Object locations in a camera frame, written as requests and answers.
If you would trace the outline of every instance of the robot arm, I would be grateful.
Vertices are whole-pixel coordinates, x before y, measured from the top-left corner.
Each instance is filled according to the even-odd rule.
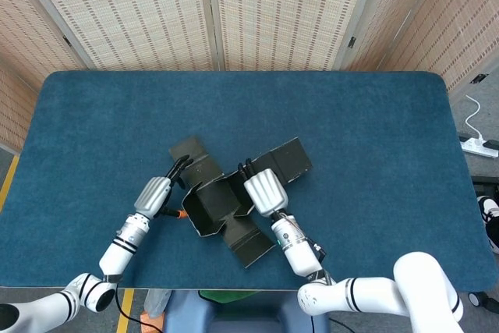
[[[330,311],[374,312],[409,316],[416,333],[462,332],[457,321],[463,309],[457,292],[439,263],[427,253],[409,253],[388,278],[347,278],[334,282],[320,265],[310,242],[293,216],[288,196],[271,169],[252,173],[252,165],[239,165],[244,186],[257,211],[273,221],[286,259],[298,276],[309,283],[298,291],[302,310],[313,316]]]
[[[165,177],[154,177],[147,183],[135,202],[136,213],[116,232],[99,262],[103,280],[83,273],[61,292],[29,303],[0,304],[0,333],[50,331],[72,320],[81,306],[93,312],[105,310],[115,296],[123,271],[149,231],[149,221],[171,213],[165,204],[175,182],[183,185],[180,172],[192,162],[189,156],[180,158]]]

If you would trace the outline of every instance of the yellow floor stripe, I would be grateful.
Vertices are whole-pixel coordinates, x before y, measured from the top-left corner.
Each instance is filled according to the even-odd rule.
[[[125,314],[130,316],[130,311],[132,311],[132,301],[133,301],[133,289],[125,289],[125,295],[122,301],[122,310]],[[123,315],[119,314],[118,328],[116,333],[126,333],[128,331],[128,319]]]
[[[18,161],[19,161],[19,156],[16,155],[14,156],[14,158],[12,158],[9,170],[7,171],[7,176],[5,177],[2,189],[0,190],[0,214],[2,213],[3,204],[7,199],[7,193],[9,192],[10,184],[12,183],[12,179],[14,178],[14,173],[16,172]]]

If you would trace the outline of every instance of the blue table mat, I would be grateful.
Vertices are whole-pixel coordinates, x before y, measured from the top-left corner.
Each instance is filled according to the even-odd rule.
[[[0,285],[101,277],[98,261],[169,147],[197,135],[225,172],[298,136],[313,169],[289,211],[332,277],[393,278],[404,253],[435,256],[458,290],[497,267],[442,79],[431,73],[59,72],[38,98],[0,215]],[[184,192],[175,190],[171,206]],[[272,240],[271,223],[251,217]],[[297,289],[279,247],[244,269],[220,236],[159,218],[123,286]]]

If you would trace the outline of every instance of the woven partition panel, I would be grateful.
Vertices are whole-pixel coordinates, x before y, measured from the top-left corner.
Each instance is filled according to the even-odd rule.
[[[37,95],[18,77],[0,67],[0,143],[23,148]]]
[[[423,0],[383,68],[435,72],[452,90],[498,45],[499,0]]]
[[[201,0],[52,0],[99,69],[212,69]]]
[[[356,31],[356,44],[342,65],[348,70],[376,70],[409,10],[417,0],[370,0]]]
[[[29,0],[0,0],[0,59],[36,89],[56,70],[80,68]]]
[[[356,0],[218,0],[227,70],[331,69]]]

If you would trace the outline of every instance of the white sneaker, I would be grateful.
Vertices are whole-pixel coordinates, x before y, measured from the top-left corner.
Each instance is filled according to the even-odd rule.
[[[499,205],[491,197],[483,196],[477,199],[490,247],[492,251],[499,253]]]

